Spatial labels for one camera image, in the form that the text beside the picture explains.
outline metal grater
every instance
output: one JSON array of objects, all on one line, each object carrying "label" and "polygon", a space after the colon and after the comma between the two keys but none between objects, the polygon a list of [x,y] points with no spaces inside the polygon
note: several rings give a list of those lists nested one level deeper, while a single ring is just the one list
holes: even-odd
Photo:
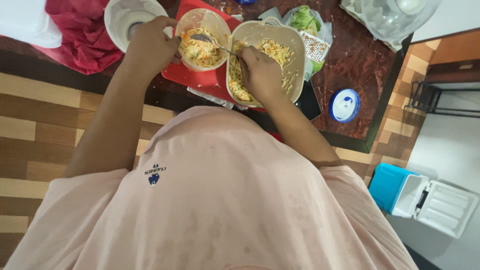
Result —
[{"label": "metal grater", "polygon": [[305,42],[305,54],[307,57],[317,63],[323,61],[330,49],[330,44],[303,30],[300,31],[300,36],[303,42]]}]

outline table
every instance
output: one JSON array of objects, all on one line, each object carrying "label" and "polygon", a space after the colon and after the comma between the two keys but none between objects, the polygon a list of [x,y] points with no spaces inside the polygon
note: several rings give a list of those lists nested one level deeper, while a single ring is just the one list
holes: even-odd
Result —
[{"label": "table", "polygon": [[[175,17],[180,0],[158,0],[170,17]],[[339,7],[337,0],[259,0],[252,5],[239,6],[233,0],[203,0],[220,9],[231,8],[230,14],[242,13],[245,20],[254,20],[261,13],[277,6],[280,14],[298,5],[309,5],[322,19],[332,23],[333,44],[320,72],[311,80],[314,95],[304,89],[303,112],[321,110],[311,117],[332,146],[364,153],[370,152],[373,141],[393,91],[411,35],[404,40],[403,48],[396,54],[373,36],[361,23]],[[67,86],[79,90],[104,94],[111,76],[121,60],[103,72],[83,75],[70,70],[35,50],[29,44],[0,37],[0,72]],[[360,96],[361,106],[357,117],[349,123],[339,123],[328,112],[330,97],[343,88],[352,88]],[[192,106],[216,104],[188,92],[185,86],[155,77],[145,96],[145,104],[169,110],[184,111]],[[242,112],[269,132],[276,128],[266,113],[252,110]]]}]

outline wooden floor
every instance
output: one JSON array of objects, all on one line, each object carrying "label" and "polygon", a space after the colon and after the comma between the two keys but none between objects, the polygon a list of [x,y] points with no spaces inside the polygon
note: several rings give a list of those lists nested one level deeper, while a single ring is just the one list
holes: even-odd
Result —
[{"label": "wooden floor", "polygon": [[[410,47],[370,154],[336,148],[368,184],[380,162],[405,167],[425,114],[404,110],[439,40]],[[54,178],[60,177],[101,95],[0,74],[0,269],[27,231]],[[144,105],[137,155],[172,111]]]}]

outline shredded cabbage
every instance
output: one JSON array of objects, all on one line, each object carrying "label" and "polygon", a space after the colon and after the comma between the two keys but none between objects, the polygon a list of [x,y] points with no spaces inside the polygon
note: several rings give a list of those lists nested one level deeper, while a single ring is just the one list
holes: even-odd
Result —
[{"label": "shredded cabbage", "polygon": [[220,49],[210,42],[199,41],[191,39],[193,34],[207,34],[215,37],[205,28],[194,28],[188,31],[183,31],[181,34],[180,49],[183,51],[185,57],[193,64],[200,67],[216,66],[221,60]]},{"label": "shredded cabbage", "polygon": [[[247,44],[244,41],[237,41],[235,44],[233,44],[232,51],[237,52],[246,46]],[[268,38],[262,39],[260,43],[255,45],[255,48],[277,61],[282,70],[285,67],[285,64],[290,61],[289,56],[293,55],[293,52],[290,52],[287,46],[280,45],[274,40]],[[228,84],[230,86],[230,90],[236,98],[248,103],[259,104],[259,102],[248,92],[245,86],[243,86],[240,63],[233,55],[230,55],[230,69],[228,71],[228,75]],[[282,89],[287,94],[292,88],[292,80],[293,77],[290,80],[287,80],[285,76],[282,76]]]}]

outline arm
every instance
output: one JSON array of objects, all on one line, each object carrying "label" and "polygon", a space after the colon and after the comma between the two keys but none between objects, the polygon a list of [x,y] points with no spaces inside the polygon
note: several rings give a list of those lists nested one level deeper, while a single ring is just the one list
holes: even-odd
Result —
[{"label": "arm", "polygon": [[327,140],[283,92],[280,65],[253,46],[241,56],[243,83],[267,110],[285,144],[317,168],[342,165]]},{"label": "arm", "polygon": [[179,39],[162,30],[177,21],[164,16],[139,25],[125,58],[108,85],[98,110],[73,153],[65,177],[131,170],[140,136],[145,91],[178,51]]}]

